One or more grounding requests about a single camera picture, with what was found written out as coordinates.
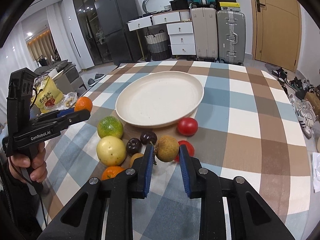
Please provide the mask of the person's left hand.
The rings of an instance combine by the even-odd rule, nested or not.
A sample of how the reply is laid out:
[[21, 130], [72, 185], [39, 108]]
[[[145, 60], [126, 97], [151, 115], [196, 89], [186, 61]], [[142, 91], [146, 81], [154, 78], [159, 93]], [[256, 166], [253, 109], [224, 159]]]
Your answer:
[[44, 160], [46, 155], [45, 142], [38, 144], [38, 154], [30, 161], [30, 159], [23, 154], [16, 154], [10, 157], [9, 160], [9, 170], [11, 175], [21, 181], [22, 183], [27, 183], [18, 173], [21, 172], [22, 168], [32, 167], [34, 170], [30, 175], [32, 181], [37, 183], [43, 182], [47, 178], [47, 163]]

